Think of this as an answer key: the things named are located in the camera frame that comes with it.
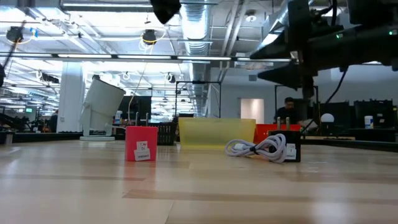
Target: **pillar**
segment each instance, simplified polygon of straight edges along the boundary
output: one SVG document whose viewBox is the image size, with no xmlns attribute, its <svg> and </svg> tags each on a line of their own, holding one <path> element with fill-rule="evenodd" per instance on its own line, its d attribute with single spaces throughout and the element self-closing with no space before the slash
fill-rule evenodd
<svg viewBox="0 0 398 224">
<path fill-rule="evenodd" d="M 220 106 L 220 86 L 219 84 L 210 84 L 207 96 L 207 117 L 208 118 L 219 118 L 220 111 L 218 110 Z"/>
<path fill-rule="evenodd" d="M 85 97 L 86 75 L 81 62 L 64 62 L 61 76 L 57 132 L 82 131 L 79 123 Z"/>
</svg>

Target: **white column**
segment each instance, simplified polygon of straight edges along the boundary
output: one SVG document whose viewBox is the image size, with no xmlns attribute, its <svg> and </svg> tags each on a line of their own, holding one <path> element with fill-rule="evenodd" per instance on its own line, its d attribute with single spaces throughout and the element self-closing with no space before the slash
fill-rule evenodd
<svg viewBox="0 0 398 224">
<path fill-rule="evenodd" d="M 79 123 L 85 97 L 86 75 L 80 62 L 64 62 L 62 68 L 57 132 L 81 131 Z"/>
</svg>

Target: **charger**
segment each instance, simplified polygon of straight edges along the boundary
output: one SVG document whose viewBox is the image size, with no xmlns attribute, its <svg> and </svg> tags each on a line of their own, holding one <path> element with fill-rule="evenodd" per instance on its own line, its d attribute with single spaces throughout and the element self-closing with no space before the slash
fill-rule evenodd
<svg viewBox="0 0 398 224">
<path fill-rule="evenodd" d="M 225 153 L 234 157 L 257 154 L 276 163 L 300 162 L 300 131 L 290 131 L 289 118 L 286 118 L 287 130 L 280 130 L 280 118 L 277 120 L 278 130 L 269 131 L 269 137 L 259 144 L 233 139 L 225 145 Z"/>
<path fill-rule="evenodd" d="M 277 130 L 269 131 L 270 135 L 283 134 L 286 138 L 286 158 L 284 162 L 301 162 L 300 131 L 290 130 L 290 119 L 286 118 L 286 130 L 280 129 L 280 117 L 277 118 Z"/>
</svg>

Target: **red box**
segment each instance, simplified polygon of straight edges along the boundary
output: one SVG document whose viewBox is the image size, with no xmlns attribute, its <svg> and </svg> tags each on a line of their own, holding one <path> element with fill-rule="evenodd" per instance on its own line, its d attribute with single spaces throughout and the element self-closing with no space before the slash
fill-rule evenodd
<svg viewBox="0 0 398 224">
<path fill-rule="evenodd" d="M 126 161 L 155 161 L 157 152 L 157 128 L 126 127 Z"/>
<path fill-rule="evenodd" d="M 259 144 L 266 138 L 268 138 L 268 132 L 269 131 L 275 131 L 278 128 L 277 124 L 256 124 L 256 130 L 254 133 L 254 144 Z M 286 124 L 281 124 L 280 125 L 281 130 L 286 130 Z M 291 124 L 290 125 L 290 130 L 291 131 L 300 131 L 301 130 L 301 125 L 299 124 Z"/>
</svg>

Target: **yellow plastic bin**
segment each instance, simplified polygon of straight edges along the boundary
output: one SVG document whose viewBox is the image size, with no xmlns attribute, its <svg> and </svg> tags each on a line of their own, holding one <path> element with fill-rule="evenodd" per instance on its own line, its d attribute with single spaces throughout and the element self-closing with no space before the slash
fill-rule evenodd
<svg viewBox="0 0 398 224">
<path fill-rule="evenodd" d="M 182 150 L 224 149 L 232 139 L 253 142 L 255 119 L 179 118 Z"/>
</svg>

